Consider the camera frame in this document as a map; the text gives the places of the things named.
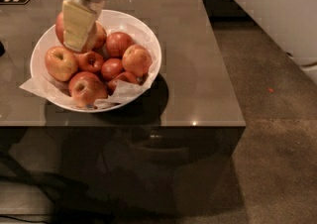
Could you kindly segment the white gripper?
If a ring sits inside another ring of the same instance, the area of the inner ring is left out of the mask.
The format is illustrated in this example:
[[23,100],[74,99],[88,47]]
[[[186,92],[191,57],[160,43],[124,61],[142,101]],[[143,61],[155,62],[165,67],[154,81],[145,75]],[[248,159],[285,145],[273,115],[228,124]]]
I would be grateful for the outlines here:
[[104,0],[64,0],[63,44],[75,52],[91,51],[97,40],[96,20]]

